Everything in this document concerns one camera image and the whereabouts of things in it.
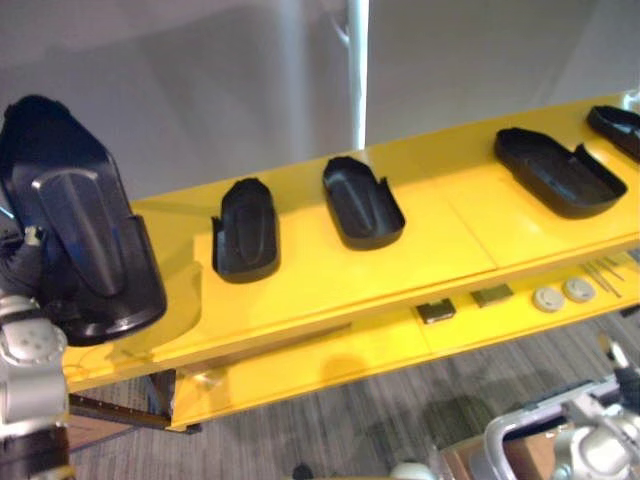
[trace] gray carpet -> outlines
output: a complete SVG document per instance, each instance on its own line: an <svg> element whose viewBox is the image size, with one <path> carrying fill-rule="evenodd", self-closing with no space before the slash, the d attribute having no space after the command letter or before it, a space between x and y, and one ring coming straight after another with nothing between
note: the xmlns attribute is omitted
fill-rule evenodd
<svg viewBox="0 0 640 480"><path fill-rule="evenodd" d="M280 479L382 475L481 433L546 391L609 372L604 329L640 364L640 316L618 314L379 375L203 424L186 436L137 430L72 455L79 479Z"/></svg>

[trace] plastic part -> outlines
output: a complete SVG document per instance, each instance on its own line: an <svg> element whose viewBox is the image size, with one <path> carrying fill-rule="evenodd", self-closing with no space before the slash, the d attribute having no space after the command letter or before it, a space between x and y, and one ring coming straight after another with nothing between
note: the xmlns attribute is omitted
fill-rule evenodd
<svg viewBox="0 0 640 480"><path fill-rule="evenodd" d="M269 189L257 178L236 182L213 218L213 269L228 282L260 280L280 265L278 217Z"/></svg>
<svg viewBox="0 0 640 480"><path fill-rule="evenodd" d="M520 183L564 217L596 215L627 192L583 145L572 153L547 135L510 128L496 135L495 151Z"/></svg>
<svg viewBox="0 0 640 480"><path fill-rule="evenodd" d="M116 164L62 104L29 96L7 108L0 179L20 226L47 233L37 298L71 345L113 340L164 313L144 222Z"/></svg>
<svg viewBox="0 0 640 480"><path fill-rule="evenodd" d="M364 163L335 157L324 169L323 182L331 216L346 246L370 250L400 237L406 222L386 178L377 182Z"/></svg>
<svg viewBox="0 0 640 480"><path fill-rule="evenodd" d="M439 302L424 303L416 307L418 314L425 324L431 324L439 320L452 318L456 314L456 307L449 298Z"/></svg>
<svg viewBox="0 0 640 480"><path fill-rule="evenodd" d="M621 108L593 107L587 122L636 162L640 162L640 115Z"/></svg>
<svg viewBox="0 0 640 480"><path fill-rule="evenodd" d="M564 282L562 291L570 300L584 303L596 296L596 290L586 280L580 277L573 277Z"/></svg>
<svg viewBox="0 0 640 480"><path fill-rule="evenodd" d="M533 292L533 304L543 312L557 312L564 307L564 297L551 287L540 287Z"/></svg>

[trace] small black component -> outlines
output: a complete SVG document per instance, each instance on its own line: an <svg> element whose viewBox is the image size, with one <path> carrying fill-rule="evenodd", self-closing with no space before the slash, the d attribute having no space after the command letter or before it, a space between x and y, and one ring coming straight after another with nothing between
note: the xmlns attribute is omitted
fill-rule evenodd
<svg viewBox="0 0 640 480"><path fill-rule="evenodd" d="M453 302L448 298L440 300L439 302L418 305L416 308L422 321L426 324L446 320L456 314L456 307L453 306Z"/></svg>
<svg viewBox="0 0 640 480"><path fill-rule="evenodd" d="M354 250L384 247L400 237L405 218L387 179L351 157L335 157L324 169L329 210L344 244Z"/></svg>
<svg viewBox="0 0 640 480"><path fill-rule="evenodd" d="M636 162L640 162L640 115L601 105L591 109L587 123Z"/></svg>
<svg viewBox="0 0 640 480"><path fill-rule="evenodd" d="M260 280L280 265L278 217L269 189L257 178L236 182L213 219L213 269L228 282Z"/></svg>

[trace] black plastic housing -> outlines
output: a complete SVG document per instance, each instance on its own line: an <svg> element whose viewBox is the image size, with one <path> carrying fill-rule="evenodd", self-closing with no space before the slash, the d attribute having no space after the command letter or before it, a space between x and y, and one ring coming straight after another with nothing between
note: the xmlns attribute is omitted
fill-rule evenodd
<svg viewBox="0 0 640 480"><path fill-rule="evenodd" d="M563 217L601 213L627 191L624 182L583 145L571 152L543 133L521 128L500 130L495 152L527 190Z"/></svg>
<svg viewBox="0 0 640 480"><path fill-rule="evenodd" d="M236 182L213 217L213 269L228 282L247 283L280 265L278 217L269 189L257 178Z"/></svg>
<svg viewBox="0 0 640 480"><path fill-rule="evenodd" d="M640 162L640 115L601 105L591 109L587 123L636 162Z"/></svg>
<svg viewBox="0 0 640 480"><path fill-rule="evenodd" d="M9 106L0 180L21 230L46 232L37 299L71 345L95 345L153 323L167 302L144 221L116 164L61 103Z"/></svg>
<svg viewBox="0 0 640 480"><path fill-rule="evenodd" d="M352 157L335 157L324 169L329 211L346 246L354 250L384 247L397 240L406 224L387 179Z"/></svg>

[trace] yellow panel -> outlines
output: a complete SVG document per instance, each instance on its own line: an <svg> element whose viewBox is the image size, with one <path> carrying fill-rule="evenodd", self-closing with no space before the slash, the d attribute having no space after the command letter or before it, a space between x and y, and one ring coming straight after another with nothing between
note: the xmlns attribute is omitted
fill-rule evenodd
<svg viewBox="0 0 640 480"><path fill-rule="evenodd" d="M424 325L415 310L357 322L352 330L287 347L234 365L197 374L180 375L176 382L172 428L238 412L264 403L326 388L330 385L417 364L465 350L491 345L536 331L557 327L640 300L640 270L626 254L612 256L624 282L604 273L622 298L596 287L587 303L566 300L557 313L543 313L531 303L538 286L561 288L580 268L563 268L510 284L515 294L503 303L479 308L470 295L453 298L457 314ZM421 331L424 340L417 337Z"/></svg>
<svg viewBox="0 0 640 480"><path fill-rule="evenodd" d="M348 250L327 211L327 159L257 176L280 215L282 265L267 279L223 282L211 270L211 220L235 179L134 203L147 223L169 297L167 314L131 337L64 358L72 391L173 368L519 278L638 242L638 167L583 124L605 97L398 140L356 154L387 176L407 218L400 239ZM629 186L611 210L566 220L537 203L491 153L495 132L521 125L580 138Z"/></svg>
<svg viewBox="0 0 640 480"><path fill-rule="evenodd" d="M335 317L492 270L493 262L431 182L420 178L420 169L393 160L376 162L374 170L388 176L407 226L399 240L373 251L342 245L322 193L326 159L258 174L280 212L281 265L270 277L248 284L227 283L211 268L211 215L219 213L233 180L136 202L149 228L169 311L131 337L69 349L64 365L70 389L240 351L265 335L322 330L323 322Z"/></svg>
<svg viewBox="0 0 640 480"><path fill-rule="evenodd" d="M453 297L452 301L458 313L448 321L425 325L422 328L425 339L438 356L451 355L574 322L585 318L585 313L589 316L598 315L638 303L638 264L627 254L611 258L619 262L617 267L612 268L624 278L624 281L605 270L600 270L622 295L620 299L612 292L604 291L582 268L564 268L509 283L514 296L489 307L478 308L471 295ZM536 288L550 286L561 291L564 281L573 276L581 277L594 286L596 297L593 300L579 304L565 299L562 310L555 313L545 313L534 307L531 299Z"/></svg>
<svg viewBox="0 0 640 480"><path fill-rule="evenodd" d="M335 316L347 306L387 303L387 295L492 270L493 262L432 182L419 178L420 170L404 158L391 158L397 161L393 167L380 161L375 171L388 174L407 225L399 240L385 248L354 251L342 245L321 197L324 162L305 174L303 178L312 181L303 189L295 170L277 172L277 181L275 174L264 176L277 192L276 204L280 195L317 203L280 216L281 265L269 278L241 285L225 282L207 268L211 235L196 237L195 258L203 266L206 292L202 322L210 326L208 338L230 339L292 320Z"/></svg>
<svg viewBox="0 0 640 480"><path fill-rule="evenodd" d="M617 97L606 100L615 103ZM444 152L449 145L446 156L424 158L423 168L437 175L439 188L498 267L570 253L623 235L638 236L638 164L585 123L590 107L605 102L576 102L422 137L425 152ZM625 181L629 191L610 210L591 218L570 220L554 214L519 184L493 153L496 132L511 126L545 132L570 149L584 142L601 163Z"/></svg>
<svg viewBox="0 0 640 480"><path fill-rule="evenodd" d="M389 370L428 355L410 310L196 375L178 376L172 427Z"/></svg>

